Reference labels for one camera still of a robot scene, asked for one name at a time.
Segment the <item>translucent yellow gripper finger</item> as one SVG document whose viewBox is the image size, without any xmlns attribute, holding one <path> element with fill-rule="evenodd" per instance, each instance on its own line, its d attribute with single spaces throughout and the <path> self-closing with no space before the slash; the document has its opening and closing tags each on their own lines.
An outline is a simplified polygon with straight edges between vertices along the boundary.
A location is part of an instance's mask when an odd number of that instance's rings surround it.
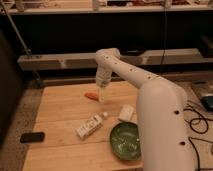
<svg viewBox="0 0 213 171">
<path fill-rule="evenodd" d="M 99 102 L 104 103 L 105 102 L 105 97 L 106 97 L 106 92 L 105 88 L 99 88 L 98 90 L 98 96 L 99 96 Z"/>
</svg>

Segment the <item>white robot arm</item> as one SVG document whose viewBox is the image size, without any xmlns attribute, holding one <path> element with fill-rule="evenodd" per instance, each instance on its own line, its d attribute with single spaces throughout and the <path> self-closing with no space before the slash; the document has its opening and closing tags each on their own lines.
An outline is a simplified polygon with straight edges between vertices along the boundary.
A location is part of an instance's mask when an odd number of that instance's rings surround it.
<svg viewBox="0 0 213 171">
<path fill-rule="evenodd" d="M 120 59 L 116 48 L 96 52 L 96 84 L 106 87 L 116 73 L 138 89 L 137 122 L 143 171 L 195 171 L 184 121 L 187 93 L 174 82 Z"/>
</svg>

